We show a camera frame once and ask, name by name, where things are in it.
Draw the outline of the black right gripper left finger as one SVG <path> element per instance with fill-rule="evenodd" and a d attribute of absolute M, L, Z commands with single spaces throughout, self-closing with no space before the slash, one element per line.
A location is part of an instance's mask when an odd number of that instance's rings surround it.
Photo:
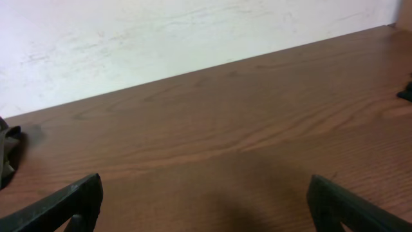
<path fill-rule="evenodd" d="M 100 176 L 88 175 L 1 219 L 1 232 L 94 231 L 103 200 Z"/>

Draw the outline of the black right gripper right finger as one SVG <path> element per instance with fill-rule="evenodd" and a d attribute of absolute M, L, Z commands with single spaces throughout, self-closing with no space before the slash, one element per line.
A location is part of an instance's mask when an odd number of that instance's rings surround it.
<path fill-rule="evenodd" d="M 319 175 L 312 176 L 306 199 L 317 231 L 411 231 L 411 223 Z"/>

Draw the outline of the black t-shirt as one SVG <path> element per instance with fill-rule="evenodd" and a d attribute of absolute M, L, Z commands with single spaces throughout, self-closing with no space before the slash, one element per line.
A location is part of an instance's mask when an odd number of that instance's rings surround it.
<path fill-rule="evenodd" d="M 412 82 L 409 82 L 401 92 L 398 92 L 397 97 L 412 102 Z"/>

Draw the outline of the grey crumpled garment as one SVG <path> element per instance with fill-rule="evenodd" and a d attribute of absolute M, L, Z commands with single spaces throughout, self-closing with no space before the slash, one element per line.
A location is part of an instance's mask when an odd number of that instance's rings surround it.
<path fill-rule="evenodd" d="M 18 169 L 13 161 L 17 157 L 16 153 L 21 143 L 20 135 L 20 126 L 9 126 L 1 118 L 1 189 L 9 184 Z"/>

